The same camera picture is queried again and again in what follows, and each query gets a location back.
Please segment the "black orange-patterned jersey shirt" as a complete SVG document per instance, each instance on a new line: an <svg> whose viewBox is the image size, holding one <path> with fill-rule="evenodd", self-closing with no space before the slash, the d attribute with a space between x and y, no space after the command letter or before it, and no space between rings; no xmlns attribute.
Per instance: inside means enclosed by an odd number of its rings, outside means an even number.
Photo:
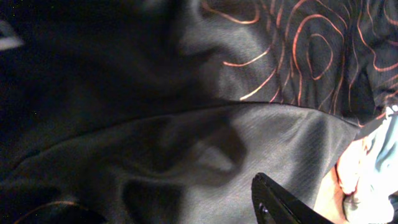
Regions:
<svg viewBox="0 0 398 224"><path fill-rule="evenodd" d="M2 1L2 223L255 223L309 207L397 103L396 1Z"/></svg>

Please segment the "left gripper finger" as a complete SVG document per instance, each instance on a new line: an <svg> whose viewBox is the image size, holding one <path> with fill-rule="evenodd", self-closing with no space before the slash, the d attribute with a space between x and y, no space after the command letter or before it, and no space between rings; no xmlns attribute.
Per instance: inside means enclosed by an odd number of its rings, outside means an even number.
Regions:
<svg viewBox="0 0 398 224"><path fill-rule="evenodd" d="M251 184L252 203L258 224L330 224L264 173Z"/></svg>

